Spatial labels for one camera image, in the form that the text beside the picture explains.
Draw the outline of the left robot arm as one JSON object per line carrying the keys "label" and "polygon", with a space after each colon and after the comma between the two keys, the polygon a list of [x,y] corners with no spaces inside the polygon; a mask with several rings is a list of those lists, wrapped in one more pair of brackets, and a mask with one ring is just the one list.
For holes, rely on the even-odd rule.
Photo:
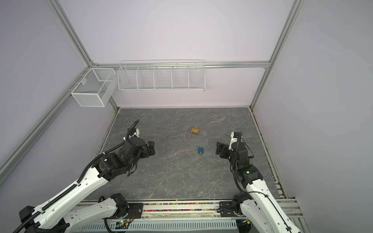
{"label": "left robot arm", "polygon": [[121,194],[114,194],[102,203],[80,211],[72,209],[98,188],[120,175],[132,175],[138,161],[155,155],[155,142],[139,137],[136,120],[128,129],[123,141],[102,152],[84,168],[71,185],[48,201],[26,206],[19,212],[21,224],[14,230],[19,233],[69,233],[100,218],[124,217],[129,211],[128,202]]}

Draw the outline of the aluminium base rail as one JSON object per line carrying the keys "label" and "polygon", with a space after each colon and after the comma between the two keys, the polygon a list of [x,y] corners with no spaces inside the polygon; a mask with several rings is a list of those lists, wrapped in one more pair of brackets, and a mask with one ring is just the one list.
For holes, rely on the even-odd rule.
{"label": "aluminium base rail", "polygon": [[[245,216],[239,217],[221,217],[217,212],[220,201],[232,200],[200,200],[200,201],[175,201],[175,202],[143,202],[143,212],[141,218],[136,219],[118,219],[115,213],[118,206],[113,199],[107,199],[95,205],[67,212],[62,219],[70,224],[71,229],[81,228],[95,221],[109,221],[111,229],[128,229],[134,227],[140,222],[156,222],[156,221],[173,221],[191,220],[197,222],[199,220],[209,219],[247,219]],[[276,200],[282,210],[295,224],[304,222],[304,216],[295,199],[279,199]]]}

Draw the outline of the brass padlock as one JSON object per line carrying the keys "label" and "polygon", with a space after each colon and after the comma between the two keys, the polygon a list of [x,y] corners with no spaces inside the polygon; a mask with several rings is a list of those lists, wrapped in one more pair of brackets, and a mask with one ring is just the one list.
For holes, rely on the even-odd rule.
{"label": "brass padlock", "polygon": [[191,136],[192,135],[198,135],[199,134],[199,128],[196,128],[196,127],[192,127],[191,130],[190,130],[190,133],[189,133],[189,136],[187,137],[187,132],[185,132],[184,136],[183,136],[183,141],[184,142],[189,142],[190,139],[191,139]]}

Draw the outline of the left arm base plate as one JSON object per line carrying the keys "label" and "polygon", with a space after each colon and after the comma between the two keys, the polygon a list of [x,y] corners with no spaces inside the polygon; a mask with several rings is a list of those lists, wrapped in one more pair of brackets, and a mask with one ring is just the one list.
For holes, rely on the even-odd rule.
{"label": "left arm base plate", "polygon": [[143,212],[143,203],[129,203],[125,206],[119,207],[115,216],[118,219],[136,219],[141,218]]}

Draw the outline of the white mesh box basket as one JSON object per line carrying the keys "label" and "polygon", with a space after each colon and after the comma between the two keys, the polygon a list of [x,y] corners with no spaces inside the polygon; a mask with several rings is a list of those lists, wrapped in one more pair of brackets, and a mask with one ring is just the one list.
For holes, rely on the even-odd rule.
{"label": "white mesh box basket", "polygon": [[118,85],[111,68],[90,68],[71,94],[81,107],[106,107]]}

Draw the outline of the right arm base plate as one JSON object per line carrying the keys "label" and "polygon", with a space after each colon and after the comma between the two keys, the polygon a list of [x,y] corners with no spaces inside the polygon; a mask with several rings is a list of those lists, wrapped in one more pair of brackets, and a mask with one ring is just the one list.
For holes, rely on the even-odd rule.
{"label": "right arm base plate", "polygon": [[233,201],[220,201],[217,212],[220,213],[221,217],[239,217],[241,211],[239,205]]}

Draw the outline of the small blue padlock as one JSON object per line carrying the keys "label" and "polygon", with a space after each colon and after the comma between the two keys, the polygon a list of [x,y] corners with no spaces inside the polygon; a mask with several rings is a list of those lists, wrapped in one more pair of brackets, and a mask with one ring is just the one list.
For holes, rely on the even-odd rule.
{"label": "small blue padlock", "polygon": [[204,153],[204,148],[200,147],[198,143],[194,144],[194,148],[197,150],[198,154]]}

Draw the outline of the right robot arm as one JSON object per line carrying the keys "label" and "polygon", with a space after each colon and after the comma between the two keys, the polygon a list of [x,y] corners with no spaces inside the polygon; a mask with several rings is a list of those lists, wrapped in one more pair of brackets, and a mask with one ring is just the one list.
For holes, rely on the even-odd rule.
{"label": "right robot arm", "polygon": [[259,233],[300,233],[273,197],[262,174],[251,164],[254,156],[249,152],[242,132],[232,132],[229,144],[217,142],[216,154],[229,161],[240,191],[232,199],[234,212],[245,216]]}

